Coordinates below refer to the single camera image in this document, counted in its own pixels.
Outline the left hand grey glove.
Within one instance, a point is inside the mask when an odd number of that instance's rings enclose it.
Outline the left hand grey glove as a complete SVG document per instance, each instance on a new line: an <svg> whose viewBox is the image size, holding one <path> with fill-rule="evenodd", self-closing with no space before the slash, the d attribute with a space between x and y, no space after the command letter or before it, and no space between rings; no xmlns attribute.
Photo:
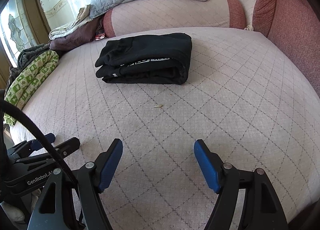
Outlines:
<svg viewBox="0 0 320 230"><path fill-rule="evenodd" d="M1 229L27 229L40 189L19 197L1 190Z"/></svg>

